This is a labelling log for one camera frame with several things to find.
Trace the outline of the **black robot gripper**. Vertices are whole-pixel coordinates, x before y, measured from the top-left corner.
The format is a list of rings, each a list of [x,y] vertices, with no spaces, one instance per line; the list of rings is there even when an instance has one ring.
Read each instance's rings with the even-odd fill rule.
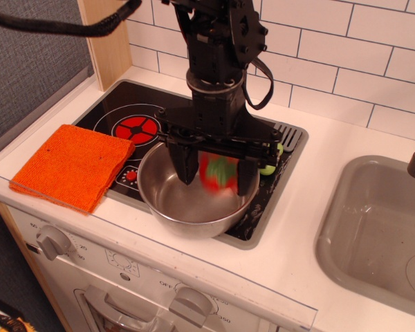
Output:
[[[198,152],[206,151],[239,159],[237,194],[252,190],[258,165],[276,165],[282,135],[252,116],[240,85],[197,87],[192,104],[156,112],[174,169],[180,181],[190,185],[199,169]]]

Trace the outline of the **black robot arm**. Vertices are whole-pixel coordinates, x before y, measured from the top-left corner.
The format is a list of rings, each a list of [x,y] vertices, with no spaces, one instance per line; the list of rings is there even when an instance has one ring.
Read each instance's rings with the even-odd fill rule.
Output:
[[[186,82],[192,105],[156,112],[180,181],[189,185],[199,173],[199,152],[237,159],[237,193],[244,195],[259,168],[279,161],[279,131],[247,110],[250,64],[272,73],[258,58],[267,49],[267,28],[251,1],[173,1],[187,44]]]

